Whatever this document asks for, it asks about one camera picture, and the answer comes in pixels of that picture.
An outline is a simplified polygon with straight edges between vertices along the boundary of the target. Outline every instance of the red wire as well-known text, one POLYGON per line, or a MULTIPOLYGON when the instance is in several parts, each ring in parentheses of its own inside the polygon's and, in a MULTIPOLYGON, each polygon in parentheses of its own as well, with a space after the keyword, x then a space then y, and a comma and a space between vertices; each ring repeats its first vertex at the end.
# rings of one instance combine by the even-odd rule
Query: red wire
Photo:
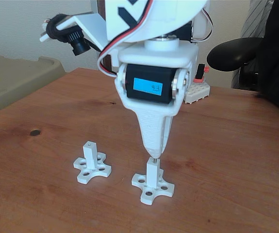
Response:
MULTIPOLYGON (((145 10, 145 13, 144 15, 142 16, 141 20, 139 21, 139 23, 134 27, 134 28, 131 28, 129 29, 128 31, 126 32, 123 32, 121 33, 120 35, 118 35, 117 37, 115 37, 111 42, 109 42, 109 44, 103 49, 103 51, 99 54, 99 56, 103 55, 108 49, 110 49, 115 43, 116 41, 119 41, 120 39, 124 38, 125 36, 129 35, 130 33, 134 32, 139 26, 142 25, 142 23, 144 22, 144 20, 146 19, 149 11, 150 11, 150 8, 151 8, 151 5, 152 5, 152 2, 153 0, 148 0, 148 4, 147 4, 147 8, 145 10)), ((111 71, 108 71, 104 65, 102 63, 100 63, 100 67, 102 69, 104 69, 106 72, 108 73, 113 73, 111 71)))

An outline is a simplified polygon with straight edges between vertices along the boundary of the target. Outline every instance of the hole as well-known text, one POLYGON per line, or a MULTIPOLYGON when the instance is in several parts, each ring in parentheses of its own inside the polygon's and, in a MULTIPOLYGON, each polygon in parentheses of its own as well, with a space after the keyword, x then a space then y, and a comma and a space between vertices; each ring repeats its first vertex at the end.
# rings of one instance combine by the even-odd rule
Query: hole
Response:
POLYGON ((32 130, 30 136, 38 136, 41 134, 41 130, 32 130))

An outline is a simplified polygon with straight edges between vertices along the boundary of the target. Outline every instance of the red component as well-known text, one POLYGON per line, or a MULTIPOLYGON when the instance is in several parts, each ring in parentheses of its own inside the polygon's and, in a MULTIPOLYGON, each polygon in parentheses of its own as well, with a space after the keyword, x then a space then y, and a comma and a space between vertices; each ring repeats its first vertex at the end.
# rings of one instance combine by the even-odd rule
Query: red component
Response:
POLYGON ((209 67, 205 67, 204 68, 204 73, 208 73, 209 72, 209 67))
POLYGON ((204 82, 204 76, 202 77, 202 79, 193 79, 194 83, 203 83, 204 82))

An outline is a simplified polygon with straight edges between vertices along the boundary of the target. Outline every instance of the gray plastic tray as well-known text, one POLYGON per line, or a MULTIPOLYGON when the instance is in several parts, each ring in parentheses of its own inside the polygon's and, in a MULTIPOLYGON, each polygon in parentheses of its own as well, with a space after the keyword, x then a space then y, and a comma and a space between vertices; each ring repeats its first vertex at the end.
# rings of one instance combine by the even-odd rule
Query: gray plastic tray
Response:
POLYGON ((64 75, 61 62, 53 58, 27 61, 0 56, 0 109, 64 75))

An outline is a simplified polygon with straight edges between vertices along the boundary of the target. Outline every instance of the blue lcd screen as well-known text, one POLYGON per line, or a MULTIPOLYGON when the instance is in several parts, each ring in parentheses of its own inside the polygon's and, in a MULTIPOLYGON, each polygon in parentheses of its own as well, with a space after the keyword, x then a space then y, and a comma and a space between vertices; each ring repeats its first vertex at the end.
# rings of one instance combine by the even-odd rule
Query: blue lcd screen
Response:
POLYGON ((134 78, 133 89, 135 91, 142 91, 149 94, 161 96, 162 88, 163 88, 163 83, 157 83, 145 79, 134 78))

